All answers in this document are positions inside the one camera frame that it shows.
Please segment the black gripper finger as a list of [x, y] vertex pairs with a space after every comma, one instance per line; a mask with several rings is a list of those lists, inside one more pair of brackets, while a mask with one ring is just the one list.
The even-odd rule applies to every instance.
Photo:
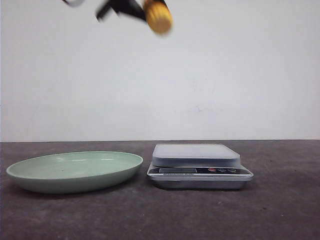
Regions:
[[111, 0], [110, 5], [117, 15], [125, 14], [146, 21], [144, 10], [135, 0]]
[[106, 0], [105, 3], [102, 4], [98, 8], [95, 13], [96, 19], [101, 22], [108, 14], [109, 11], [113, 10], [117, 15], [119, 13], [119, 1], [118, 0]]

